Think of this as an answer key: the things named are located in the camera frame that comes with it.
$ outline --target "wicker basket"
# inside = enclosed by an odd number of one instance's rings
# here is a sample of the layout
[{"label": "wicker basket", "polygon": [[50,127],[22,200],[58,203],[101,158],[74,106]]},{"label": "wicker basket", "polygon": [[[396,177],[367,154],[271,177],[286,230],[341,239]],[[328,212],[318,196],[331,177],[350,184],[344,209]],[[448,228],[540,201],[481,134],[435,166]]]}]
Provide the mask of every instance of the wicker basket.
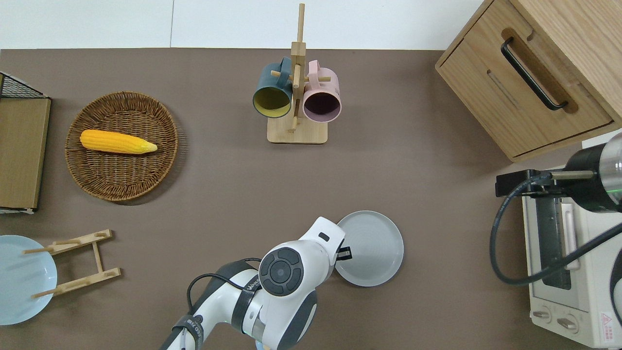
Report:
[{"label": "wicker basket", "polygon": [[[86,129],[115,131],[143,138],[158,150],[118,154],[86,149]],[[157,100],[137,92],[115,92],[89,103],[73,121],[65,142],[67,167],[87,193],[107,201],[127,201],[155,188],[169,173],[177,155],[177,128]]]}]

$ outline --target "blue mug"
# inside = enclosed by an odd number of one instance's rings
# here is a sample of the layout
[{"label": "blue mug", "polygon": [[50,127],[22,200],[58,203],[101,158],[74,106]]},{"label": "blue mug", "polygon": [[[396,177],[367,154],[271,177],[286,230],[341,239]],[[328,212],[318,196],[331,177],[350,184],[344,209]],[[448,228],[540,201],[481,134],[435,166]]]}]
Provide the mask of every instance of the blue mug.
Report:
[{"label": "blue mug", "polygon": [[[271,71],[280,72],[280,77],[272,75]],[[292,60],[283,57],[278,63],[272,63],[261,70],[259,83],[253,94],[253,106],[262,115],[268,118],[280,118],[292,108],[292,82],[289,75],[292,73]]]}]

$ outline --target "oven door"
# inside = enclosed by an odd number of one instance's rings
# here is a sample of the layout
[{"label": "oven door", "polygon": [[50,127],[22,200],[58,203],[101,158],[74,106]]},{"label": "oven door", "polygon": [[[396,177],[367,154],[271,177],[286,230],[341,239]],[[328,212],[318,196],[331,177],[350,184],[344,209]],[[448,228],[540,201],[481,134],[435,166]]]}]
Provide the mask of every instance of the oven door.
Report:
[{"label": "oven door", "polygon": [[[524,197],[530,274],[574,251],[577,242],[583,243],[582,237],[577,237],[579,230],[575,230],[577,208],[568,197]],[[534,282],[531,288],[533,297],[588,311],[589,301],[584,293],[586,273],[581,260],[579,258],[552,276]]]}]

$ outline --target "toaster oven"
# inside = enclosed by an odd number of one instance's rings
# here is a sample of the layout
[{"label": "toaster oven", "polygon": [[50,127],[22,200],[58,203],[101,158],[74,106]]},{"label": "toaster oven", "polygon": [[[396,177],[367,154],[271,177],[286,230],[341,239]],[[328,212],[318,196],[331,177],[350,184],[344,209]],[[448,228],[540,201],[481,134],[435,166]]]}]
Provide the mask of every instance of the toaster oven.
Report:
[{"label": "toaster oven", "polygon": [[[522,198],[530,275],[622,222],[622,214],[596,214],[569,197]],[[622,235],[529,284],[530,317],[540,327],[591,348],[622,348],[622,326],[613,311],[610,276]]]}]

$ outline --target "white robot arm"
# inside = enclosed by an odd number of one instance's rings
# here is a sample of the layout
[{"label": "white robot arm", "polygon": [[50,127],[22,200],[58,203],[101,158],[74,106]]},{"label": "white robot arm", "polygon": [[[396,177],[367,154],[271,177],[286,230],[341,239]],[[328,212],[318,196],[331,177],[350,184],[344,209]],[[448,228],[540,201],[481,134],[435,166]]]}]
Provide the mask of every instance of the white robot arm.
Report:
[{"label": "white robot arm", "polygon": [[315,287],[332,273],[344,231],[323,217],[300,239],[274,247],[259,270],[243,260],[217,274],[242,287],[212,279],[160,349],[199,350],[217,323],[225,322],[272,350],[296,345],[315,314]]}]

